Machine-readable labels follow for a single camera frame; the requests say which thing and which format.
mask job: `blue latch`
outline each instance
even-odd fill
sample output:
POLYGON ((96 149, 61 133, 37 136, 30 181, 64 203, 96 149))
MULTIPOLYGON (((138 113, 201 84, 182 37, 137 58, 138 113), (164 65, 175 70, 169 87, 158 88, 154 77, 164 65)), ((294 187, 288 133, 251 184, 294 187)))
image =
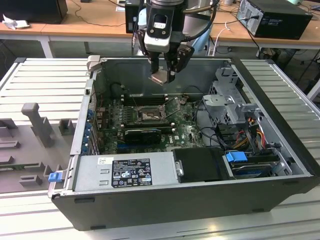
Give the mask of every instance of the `blue latch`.
POLYGON ((62 182, 62 172, 52 172, 48 178, 49 183, 62 182))
POLYGON ((94 111, 92 111, 91 109, 88 109, 88 112, 87 112, 88 114, 87 114, 87 118, 88 119, 91 119, 92 117, 93 117, 93 115, 94 115, 94 111))
POLYGON ((227 153, 226 155, 226 159, 228 160, 228 162, 247 162, 248 158, 245 154, 245 152, 243 151, 230 151, 229 153, 227 153))

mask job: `black cable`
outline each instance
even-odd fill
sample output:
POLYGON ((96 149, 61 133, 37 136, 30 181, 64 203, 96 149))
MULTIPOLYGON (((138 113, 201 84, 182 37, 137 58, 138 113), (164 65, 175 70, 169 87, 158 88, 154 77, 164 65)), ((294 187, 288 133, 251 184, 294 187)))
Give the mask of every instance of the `black cable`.
POLYGON ((317 58, 318 54, 320 53, 320 49, 316 52, 316 54, 314 55, 313 59, 310 61, 310 63, 308 64, 308 66, 304 69, 303 73, 301 74, 301 76, 299 77, 298 81, 296 82, 296 85, 299 84, 299 82, 301 81, 302 77, 305 75, 305 73, 307 72, 307 70, 310 68, 311 64, 314 62, 314 60, 317 58))
POLYGON ((249 29, 248 29, 248 22, 249 22, 249 20, 247 20, 246 21, 246 23, 245 23, 245 29, 247 30, 247 32, 248 32, 248 34, 249 34, 249 36, 250 36, 250 38, 252 39, 252 41, 254 42, 254 44, 257 46, 257 48, 258 48, 258 59, 260 59, 260 47, 259 47, 259 45, 257 44, 257 42, 254 40, 254 38, 252 37, 252 35, 251 35, 251 32, 249 31, 249 29))
POLYGON ((213 7, 213 13, 211 15, 211 18, 208 22, 208 24, 205 26, 204 29, 202 29, 200 32, 198 32, 196 35, 194 36, 186 36, 185 39, 182 42, 190 42, 192 40, 197 39, 198 37, 200 37, 202 34, 204 34, 206 31, 208 31, 208 29, 211 27, 212 23, 215 20, 216 14, 217 14, 217 5, 219 3, 220 0, 215 0, 213 2, 213 4, 211 5, 213 7))
POLYGON ((241 18, 241 19, 234 20, 234 21, 227 21, 226 23, 225 22, 214 22, 213 24, 233 24, 236 22, 240 22, 242 20, 249 20, 249 19, 252 19, 252 18, 251 17, 250 18, 241 18))
POLYGON ((200 93, 202 93, 203 95, 206 95, 199 87, 197 87, 196 85, 188 85, 186 86, 182 91, 181 91, 181 94, 185 94, 185 91, 188 89, 188 88, 195 88, 197 89, 200 93))
MULTIPOLYGON (((215 42, 214 42, 214 40, 212 39, 212 37, 209 36, 209 38, 211 39, 211 42, 212 42, 213 46, 215 46, 215 42)), ((231 52, 231 51, 229 51, 229 50, 228 50, 228 52, 219 52, 217 47, 215 48, 215 51, 216 51, 218 54, 229 54, 229 53, 231 52)))
POLYGON ((123 6, 123 5, 120 5, 120 4, 118 4, 118 3, 116 3, 116 2, 113 2, 113 1, 111 1, 111 0, 108 0, 110 3, 112 3, 112 4, 114 4, 114 5, 117 5, 118 7, 120 7, 120 8, 124 8, 125 6, 123 6))
POLYGON ((82 9, 82 7, 81 7, 79 4, 77 4, 74 0, 71 0, 71 1, 72 1, 75 5, 77 5, 78 8, 79 8, 78 10, 76 10, 76 11, 74 12, 74 15, 75 15, 78 19, 80 19, 80 20, 82 20, 83 22, 85 22, 86 24, 95 25, 95 26, 101 26, 101 27, 120 27, 120 26, 126 24, 126 23, 122 23, 122 24, 120 24, 120 25, 102 25, 102 24, 98 24, 98 23, 88 22, 88 21, 86 21, 82 16, 78 15, 78 12, 82 9))
POLYGON ((212 146, 212 144, 211 144, 211 138, 213 137, 213 136, 215 136, 216 134, 214 133, 214 134, 212 134, 211 135, 211 137, 210 137, 210 146, 212 146))

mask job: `camera on robot arm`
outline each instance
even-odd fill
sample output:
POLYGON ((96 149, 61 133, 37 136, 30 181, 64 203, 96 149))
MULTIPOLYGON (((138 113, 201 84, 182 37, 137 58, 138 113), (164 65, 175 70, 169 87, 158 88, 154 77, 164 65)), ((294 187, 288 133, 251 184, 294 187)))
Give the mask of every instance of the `camera on robot arm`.
POLYGON ((187 43, 197 39, 210 29, 219 0, 211 5, 187 9, 188 0, 147 0, 145 29, 137 30, 137 38, 142 54, 148 57, 151 80, 159 85, 171 83, 176 73, 188 64, 195 49, 187 43), (196 35, 183 33, 185 16, 213 9, 208 24, 196 35), (159 68, 159 56, 164 55, 166 70, 159 68))

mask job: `power supply label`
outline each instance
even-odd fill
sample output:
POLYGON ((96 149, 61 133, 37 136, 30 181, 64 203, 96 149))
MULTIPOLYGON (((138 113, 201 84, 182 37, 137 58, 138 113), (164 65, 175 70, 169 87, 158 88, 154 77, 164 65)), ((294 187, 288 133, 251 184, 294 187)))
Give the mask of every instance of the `power supply label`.
POLYGON ((112 162, 112 187, 127 188, 149 185, 152 185, 150 158, 112 162))

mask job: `desk leg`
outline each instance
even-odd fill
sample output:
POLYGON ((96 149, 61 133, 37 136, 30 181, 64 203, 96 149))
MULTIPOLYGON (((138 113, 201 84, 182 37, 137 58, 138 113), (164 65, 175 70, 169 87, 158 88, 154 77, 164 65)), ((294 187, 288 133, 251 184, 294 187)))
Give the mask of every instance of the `desk leg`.
POLYGON ((43 36, 39 39, 44 55, 47 59, 55 58, 55 54, 52 51, 50 40, 47 36, 43 36))
POLYGON ((307 94, 307 97, 312 101, 313 99, 315 99, 318 93, 320 93, 320 79, 314 85, 314 87, 310 90, 310 92, 307 94))
POLYGON ((91 54, 89 43, 87 41, 84 42, 84 49, 86 54, 91 54))

